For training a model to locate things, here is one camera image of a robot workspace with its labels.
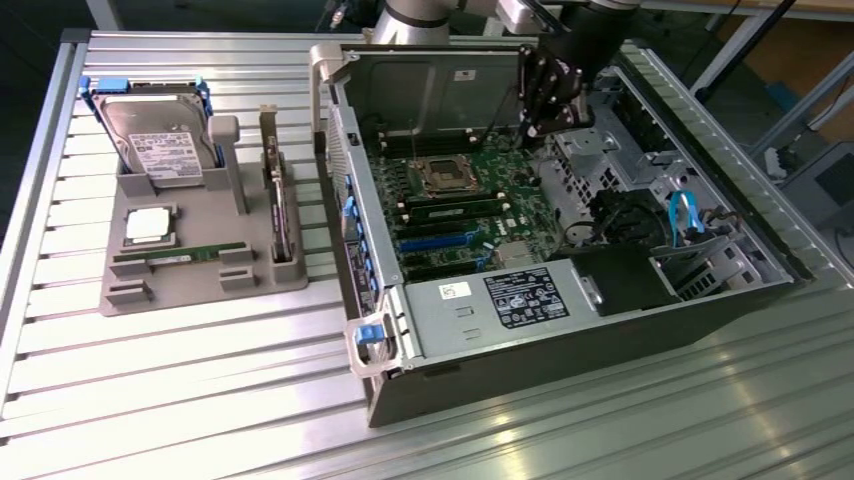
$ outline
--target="hard drive label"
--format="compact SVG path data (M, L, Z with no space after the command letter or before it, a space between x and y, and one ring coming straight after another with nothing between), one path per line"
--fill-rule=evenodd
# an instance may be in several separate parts
M202 176L190 132L131 134L131 143L152 180Z
M483 281L506 328L523 327L570 315L546 267L496 275Z

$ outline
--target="aluminum table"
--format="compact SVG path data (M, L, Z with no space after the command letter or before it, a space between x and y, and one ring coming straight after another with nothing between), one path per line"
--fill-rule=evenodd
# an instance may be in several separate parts
M307 50L330 39L359 41L95 32L63 44L0 255L0 477L854 476L854 293L830 264L687 348L367 428L310 143ZM215 111L240 119L244 162L258 106L279 105L304 291L96 313L118 157L76 99L81 73L202 74Z

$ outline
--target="floor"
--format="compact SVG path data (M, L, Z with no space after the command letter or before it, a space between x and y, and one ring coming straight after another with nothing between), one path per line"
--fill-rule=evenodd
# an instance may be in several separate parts
M119 0L119 12L128 30L280 31L311 32L323 11L322 0ZM702 72L721 43L703 29L706 16L694 13L650 12L639 15L633 38L658 52L686 84ZM5 128L0 129L4 149L0 160L0 231L5 231L15 202L29 140L35 130L47 79L63 28L94 28L84 0L12 0L0 4L0 62L9 65L0 73L0 96ZM483 19L458 15L452 28L460 34L478 34ZM358 27L346 27L358 31ZM686 64L703 48L690 68ZM735 140L749 145L774 124L783 112L765 92L765 85L746 67L739 67L709 105ZM817 135L805 136L797 151L809 158L823 147Z

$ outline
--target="blue pcie slot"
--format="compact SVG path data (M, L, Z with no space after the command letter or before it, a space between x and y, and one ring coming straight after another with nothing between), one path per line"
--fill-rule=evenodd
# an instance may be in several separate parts
M404 240L400 242L400 252L422 252L438 248L464 247L475 238L475 231L444 235L442 237L424 238L420 240Z

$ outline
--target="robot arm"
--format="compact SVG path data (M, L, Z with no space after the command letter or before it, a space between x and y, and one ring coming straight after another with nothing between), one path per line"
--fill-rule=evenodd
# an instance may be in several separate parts
M593 126L587 92L617 53L642 0L591 0L566 5L559 19L537 0L500 0L498 12L514 33L510 18L534 17L545 33L539 43L519 50L518 85L523 141L550 133ZM527 15L519 15L519 9Z

